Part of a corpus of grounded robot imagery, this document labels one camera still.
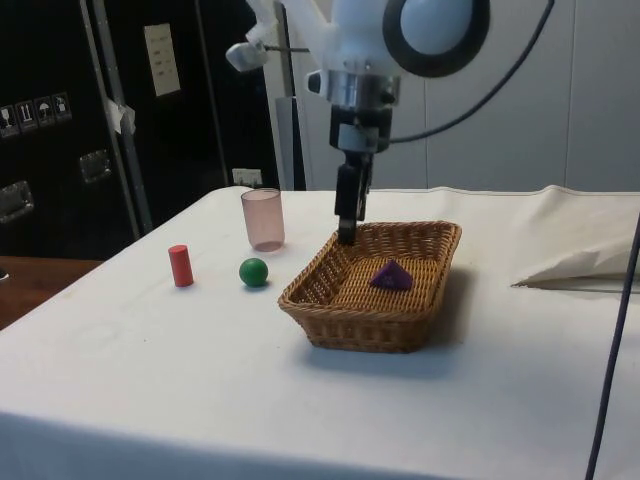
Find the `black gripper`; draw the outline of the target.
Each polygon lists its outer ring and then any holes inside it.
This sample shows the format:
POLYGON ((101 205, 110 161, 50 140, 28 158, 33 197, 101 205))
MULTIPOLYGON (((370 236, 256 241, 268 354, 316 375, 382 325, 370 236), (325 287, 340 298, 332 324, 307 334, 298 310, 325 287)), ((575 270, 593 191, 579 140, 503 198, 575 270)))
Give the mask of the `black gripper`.
POLYGON ((334 213, 338 216, 338 241, 352 245, 357 221, 366 216, 373 174, 373 154, 390 146, 392 109, 331 107, 329 143, 346 152, 338 169, 334 213))

